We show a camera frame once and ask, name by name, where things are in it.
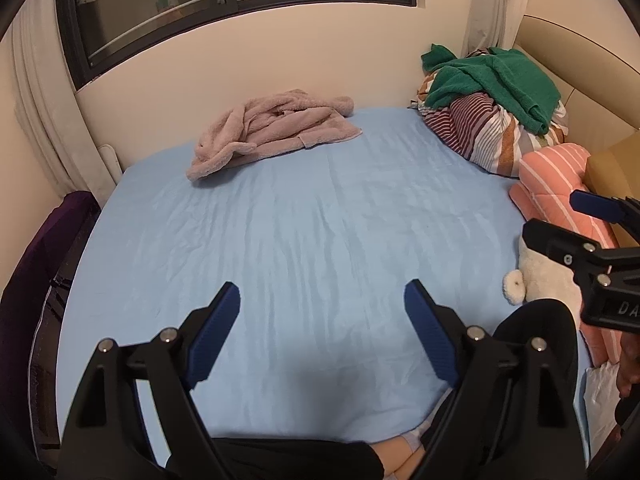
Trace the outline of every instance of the beige leather headboard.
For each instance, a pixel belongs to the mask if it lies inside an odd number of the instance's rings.
[[[609,50],[532,16],[522,20],[515,47],[558,86],[570,142],[597,153],[640,129],[640,73]]]

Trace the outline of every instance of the fitted sheet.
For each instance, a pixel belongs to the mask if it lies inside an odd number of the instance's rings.
[[[210,434],[374,442],[424,419],[444,384],[404,312],[404,286],[419,278],[465,323],[493,331],[514,310],[501,287],[523,219],[513,181],[452,152],[414,110],[368,108],[351,120],[364,131],[356,139],[196,184],[184,175],[192,144],[125,172],[66,306],[61,432],[98,340],[148,340],[227,280],[240,315],[193,391]],[[580,383],[587,366],[580,340]],[[164,463],[148,384],[140,397]]]

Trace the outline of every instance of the person's hand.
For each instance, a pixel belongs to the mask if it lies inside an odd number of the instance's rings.
[[[632,384],[640,383],[640,335],[624,332],[620,338],[622,354],[616,386],[621,397],[628,397]]]

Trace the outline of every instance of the plush toy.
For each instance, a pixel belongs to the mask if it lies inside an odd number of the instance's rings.
[[[573,271],[529,249],[522,237],[518,246],[519,269],[508,272],[502,282],[505,298],[513,305],[540,298],[562,301],[574,316],[575,325],[580,326],[582,294],[574,283]]]

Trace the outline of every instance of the green sweater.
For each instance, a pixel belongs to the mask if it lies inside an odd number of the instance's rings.
[[[455,99],[484,91],[533,134],[546,134],[560,92],[519,50],[489,49],[492,56],[457,59],[441,45],[422,56],[426,72],[439,70],[425,105],[444,108]]]

